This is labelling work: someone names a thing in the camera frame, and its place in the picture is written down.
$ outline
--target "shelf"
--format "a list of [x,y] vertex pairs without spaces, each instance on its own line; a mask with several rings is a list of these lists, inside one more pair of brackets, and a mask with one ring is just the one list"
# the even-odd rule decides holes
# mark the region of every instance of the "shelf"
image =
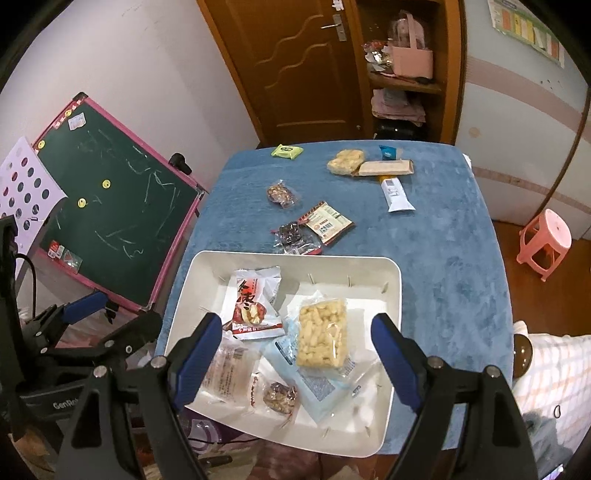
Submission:
[[402,80],[397,77],[386,77],[379,73],[368,72],[369,84],[372,88],[391,88],[395,90],[406,90],[409,92],[430,93],[431,95],[441,95],[442,89],[437,83],[422,83],[413,80]]

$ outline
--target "label sticker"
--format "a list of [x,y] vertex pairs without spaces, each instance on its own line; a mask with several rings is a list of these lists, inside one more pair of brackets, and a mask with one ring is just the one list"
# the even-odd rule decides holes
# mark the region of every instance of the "label sticker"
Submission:
[[86,117],[84,116],[84,112],[68,119],[68,126],[70,127],[70,130],[76,130],[76,128],[80,128],[85,125],[86,125]]

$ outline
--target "pink stool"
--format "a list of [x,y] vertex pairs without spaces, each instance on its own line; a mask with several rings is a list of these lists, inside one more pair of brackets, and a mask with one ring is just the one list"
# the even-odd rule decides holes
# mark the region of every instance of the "pink stool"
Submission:
[[[527,232],[535,232],[535,234],[526,244],[525,234]],[[544,210],[534,218],[529,225],[519,232],[519,237],[520,250],[519,255],[517,255],[517,262],[520,264],[527,263],[542,275],[542,281],[546,281],[546,278],[562,262],[572,243],[569,227],[556,212],[550,209]],[[544,249],[550,256],[551,265],[548,270],[539,266],[532,258],[541,249]]]

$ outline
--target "wooden floor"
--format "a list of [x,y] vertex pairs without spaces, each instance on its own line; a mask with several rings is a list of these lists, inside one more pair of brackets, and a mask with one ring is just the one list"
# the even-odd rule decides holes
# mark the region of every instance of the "wooden floor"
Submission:
[[505,263],[513,321],[524,320],[530,333],[591,333],[591,242],[575,240],[546,282],[527,264],[519,265],[521,227],[494,222]]

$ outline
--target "packaged dried fruit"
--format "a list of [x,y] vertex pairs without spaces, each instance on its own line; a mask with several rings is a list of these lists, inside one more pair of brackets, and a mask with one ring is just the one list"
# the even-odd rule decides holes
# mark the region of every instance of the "packaged dried fruit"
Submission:
[[319,255],[322,253],[322,242],[308,229],[304,230],[298,222],[281,225],[272,230],[277,243],[277,253],[290,255]]
[[349,353],[345,301],[326,300],[303,306],[299,319],[296,364],[299,367],[342,367]]
[[285,185],[283,180],[277,180],[267,188],[267,197],[273,203],[279,203],[283,208],[291,207],[300,201],[300,196],[292,188]]
[[251,407],[268,416],[289,421],[297,414],[300,396],[294,385],[273,381],[261,372],[252,376]]
[[281,282],[279,267],[236,270],[238,298],[232,316],[232,333],[240,340],[284,335],[281,317],[273,302]]

